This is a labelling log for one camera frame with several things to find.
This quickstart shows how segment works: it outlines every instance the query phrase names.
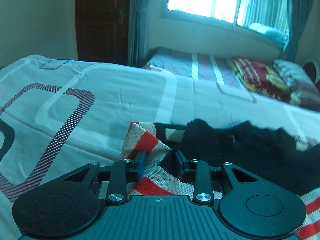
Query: white bedsheet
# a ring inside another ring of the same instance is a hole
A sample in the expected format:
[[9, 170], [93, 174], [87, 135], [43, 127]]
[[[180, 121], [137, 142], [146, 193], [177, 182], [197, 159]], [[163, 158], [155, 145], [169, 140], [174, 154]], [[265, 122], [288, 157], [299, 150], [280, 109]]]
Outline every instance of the white bedsheet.
[[11, 208], [23, 191], [88, 162], [111, 165], [131, 121], [187, 124], [201, 118], [227, 128], [250, 120], [258, 127], [284, 127], [305, 142], [320, 141], [319, 113], [255, 93], [169, 73], [37, 55], [0, 70], [0, 106], [0, 158], [6, 151], [0, 162], [0, 239], [5, 240], [20, 237]]

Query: wooden door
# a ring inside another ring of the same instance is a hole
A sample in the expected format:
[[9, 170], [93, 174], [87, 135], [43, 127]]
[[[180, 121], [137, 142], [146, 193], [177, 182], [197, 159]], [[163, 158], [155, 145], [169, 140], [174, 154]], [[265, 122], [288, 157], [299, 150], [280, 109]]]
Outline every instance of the wooden door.
[[130, 0], [76, 0], [80, 61], [127, 64]]

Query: bed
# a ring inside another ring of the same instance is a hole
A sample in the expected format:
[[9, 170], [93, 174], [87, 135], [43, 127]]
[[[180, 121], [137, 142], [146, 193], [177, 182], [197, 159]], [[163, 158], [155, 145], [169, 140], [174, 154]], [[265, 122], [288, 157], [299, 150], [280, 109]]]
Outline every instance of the bed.
[[165, 69], [175, 75], [245, 89], [225, 58], [161, 47], [147, 64]]
[[[38, 55], [1, 69], [0, 239], [20, 237], [11, 215], [19, 195], [86, 163], [118, 160], [131, 121], [185, 125], [201, 118], [227, 128], [250, 120], [284, 127], [302, 144], [319, 143], [319, 114], [235, 86]], [[303, 200], [319, 195], [316, 189]], [[306, 226], [318, 218], [316, 208]]]
[[160, 47], [144, 68], [159, 68], [175, 75], [250, 90], [276, 100], [320, 112], [320, 92], [308, 73], [293, 62], [274, 60], [269, 65], [243, 57], [179, 52]]

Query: bedsheet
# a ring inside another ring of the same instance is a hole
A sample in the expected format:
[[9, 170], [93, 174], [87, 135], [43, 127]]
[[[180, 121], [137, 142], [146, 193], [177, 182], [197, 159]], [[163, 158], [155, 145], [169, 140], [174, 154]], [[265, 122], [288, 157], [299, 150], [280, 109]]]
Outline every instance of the bedsheet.
[[320, 141], [319, 114], [227, 85], [107, 63], [33, 55], [0, 70], [0, 239], [20, 232], [11, 208], [23, 192], [86, 163], [120, 158], [130, 122], [215, 128], [250, 120]]
[[175, 75], [206, 80], [245, 90], [225, 58], [213, 55], [185, 53], [159, 48], [148, 65], [165, 69]]

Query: red and white striped fabric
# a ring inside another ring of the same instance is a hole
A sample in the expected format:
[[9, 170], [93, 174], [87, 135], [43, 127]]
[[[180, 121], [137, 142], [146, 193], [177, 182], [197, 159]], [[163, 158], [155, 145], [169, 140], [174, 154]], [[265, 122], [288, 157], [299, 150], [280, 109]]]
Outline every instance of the red and white striped fabric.
[[[168, 131], [171, 138], [182, 138], [183, 131]], [[139, 150], [147, 152], [147, 164], [142, 181], [137, 183], [131, 195], [189, 195], [192, 199], [194, 186], [182, 183], [171, 176], [159, 164], [171, 150], [156, 137], [153, 123], [132, 122], [121, 152], [123, 159], [134, 159]], [[214, 192], [215, 199], [222, 198]], [[298, 233], [303, 240], [320, 239], [320, 188], [300, 197], [306, 205], [307, 217]]]

